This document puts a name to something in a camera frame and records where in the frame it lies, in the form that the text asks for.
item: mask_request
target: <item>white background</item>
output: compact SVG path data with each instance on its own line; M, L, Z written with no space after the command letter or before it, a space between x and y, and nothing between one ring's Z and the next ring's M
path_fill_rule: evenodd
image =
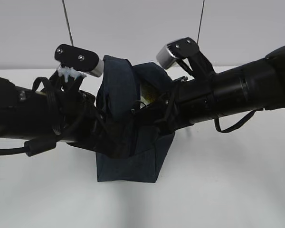
M197 39L203 0L65 0L74 45L154 61L164 44ZM285 0L205 0L201 51L216 66L241 65L285 45ZM56 68L70 44L61 0L0 0L0 69Z
M53 71L0 76L30 87ZM100 83L88 77L82 89L95 94ZM22 144L0 139L0 148ZM95 153L64 143L31 158L0 157L0 228L10 227L285 228L285 109L259 112L230 134L213 121L178 131L156 184L97 183Z
M66 0L75 46L154 61L198 34L202 0ZM70 43L60 0L0 0L0 76L31 87ZM201 51L216 66L285 45L285 0L206 0ZM185 75L177 68L173 78ZM101 78L86 78L96 94ZM222 127L243 115L223 118ZM0 148L23 141L0 139ZM156 184L97 183L95 154L59 143L28 158L0 157L0 228L285 228L285 110L257 113L230 134L213 121L177 132Z

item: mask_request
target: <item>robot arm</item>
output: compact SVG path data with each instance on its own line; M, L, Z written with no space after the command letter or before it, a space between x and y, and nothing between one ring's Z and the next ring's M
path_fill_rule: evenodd
M216 129L227 133L241 127L255 111L285 108L285 47L219 74L191 38L169 43L157 58L163 68L178 63L194 79L175 80L171 90L134 111L137 126L156 126L165 135L214 119ZM94 52L68 45L58 47L55 59L62 67L94 76L100 76L104 67ZM0 150L0 155L33 156L55 148L61 140L76 146L88 139L91 150L119 158L118 142L106 128L109 117L94 106L92 94L79 89L83 79L79 74L65 81L56 71L50 79L37 78L32 89L25 89L0 78L0 137L28 140L23 148ZM40 83L45 88L36 92ZM245 111L252 112L227 130L220 129L220 117Z

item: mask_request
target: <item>fabric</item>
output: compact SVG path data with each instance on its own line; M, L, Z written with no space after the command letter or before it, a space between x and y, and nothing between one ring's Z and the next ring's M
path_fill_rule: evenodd
M96 106L110 117L110 126L120 140L122 159L96 153L98 181L137 181L155 183L174 133L160 136L154 126L136 127L131 109L139 108L140 81L145 80L159 93L169 90L172 80L155 63L132 66L128 60L104 57L103 83Z

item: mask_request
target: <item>screw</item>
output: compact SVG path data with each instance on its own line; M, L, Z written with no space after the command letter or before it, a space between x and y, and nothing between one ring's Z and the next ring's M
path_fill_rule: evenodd
M79 59L79 61L84 61L85 57L80 55L80 56L78 56L78 59Z
M25 101L27 99L27 96L25 95L25 92L22 90L19 94L20 101Z
M57 49L57 53L58 53L58 54L62 54L62 52L63 52L62 49L60 49L60 48Z

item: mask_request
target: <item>wire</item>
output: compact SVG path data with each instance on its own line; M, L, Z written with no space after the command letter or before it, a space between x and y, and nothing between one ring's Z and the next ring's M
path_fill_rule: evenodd
M225 130L221 129L220 124L219 124L219 118L214 119L215 129L220 133L230 133L232 131L235 131L239 129L240 127L242 127L248 120L250 120L257 111L262 111L262 110L263 109L256 109L256 110L251 111L250 113L245 115L242 119L240 119L236 124L232 125L231 127Z
M55 134L61 134L61 127L60 127L60 117L59 117L59 110L56 101L55 89L53 88L51 82L46 77L37 77L32 86L32 92L36 92L40 83L44 85L44 89L46 91L47 96L47 105L48 110L51 115L51 122L52 122L52 129Z
M184 71L186 71L189 75L194 77L193 71L190 69L190 67L181 59L177 60L178 65L180 65L181 68L183 68Z
M62 0L62 5L63 5L63 11L65 13L65 17L66 17L66 22L67 22L66 25L67 25L68 34L70 36L71 44L72 44L72 46L74 46L71 28L70 28L70 24L68 22L68 17L67 17L67 11L66 11L67 9L66 9L66 5L65 5L65 0Z
M29 151L28 147L11 148L11 149L0 149L0 156L26 153L28 151Z
M203 19L203 13L204 13L204 6L205 6L205 0L203 0L203 6L201 8L201 14L200 14L200 23L199 23L199 34L198 34L198 40L197 40L197 44L199 44L199 39L200 39L200 28L201 28L201 21Z
M59 142L60 140L62 140L65 136L68 136L72 131L74 131L79 124L81 123L81 121L83 120L85 114L86 114L86 109L87 109L87 101L86 101L86 95L83 94L83 101L84 101L84 107L83 110L81 112L81 114L76 118L76 120L69 126L67 127L61 135L57 135L56 136L56 141Z

